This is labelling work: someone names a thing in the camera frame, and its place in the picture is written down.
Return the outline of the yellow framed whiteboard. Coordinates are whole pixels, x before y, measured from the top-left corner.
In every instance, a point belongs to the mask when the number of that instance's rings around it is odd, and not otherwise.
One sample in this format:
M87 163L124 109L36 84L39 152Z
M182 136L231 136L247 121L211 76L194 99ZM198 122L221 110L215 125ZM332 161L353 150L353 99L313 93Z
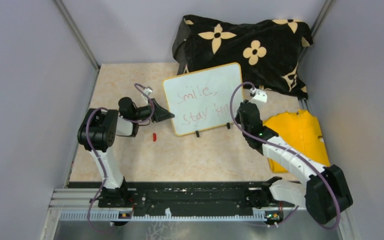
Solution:
M177 136L231 123L231 110L244 99L241 67L230 63L170 77L162 82L172 125Z

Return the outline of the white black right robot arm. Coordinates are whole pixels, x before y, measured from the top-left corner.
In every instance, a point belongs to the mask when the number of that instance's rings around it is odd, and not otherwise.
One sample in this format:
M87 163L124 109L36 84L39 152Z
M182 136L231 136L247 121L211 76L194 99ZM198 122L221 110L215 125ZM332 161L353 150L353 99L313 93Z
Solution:
M275 160L299 180L275 180L262 191L263 203L275 206L284 201L304 206L321 227L328 229L327 223L335 220L330 228L337 228L341 213L354 203L342 169L318 163L290 146L276 131L263 125L257 105L250 101L240 103L233 121L252 149Z

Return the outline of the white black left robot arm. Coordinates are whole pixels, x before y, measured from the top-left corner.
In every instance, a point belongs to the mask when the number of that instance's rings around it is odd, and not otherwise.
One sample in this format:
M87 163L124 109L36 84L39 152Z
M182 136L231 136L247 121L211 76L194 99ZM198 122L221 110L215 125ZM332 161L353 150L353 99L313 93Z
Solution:
M128 184L116 163L113 145L116 137L134 138L141 123L158 123L175 115L154 98L138 107L129 97L118 101L118 109L90 108L77 132L77 141L88 151L98 167L102 184L92 202L100 208L125 207L130 203Z

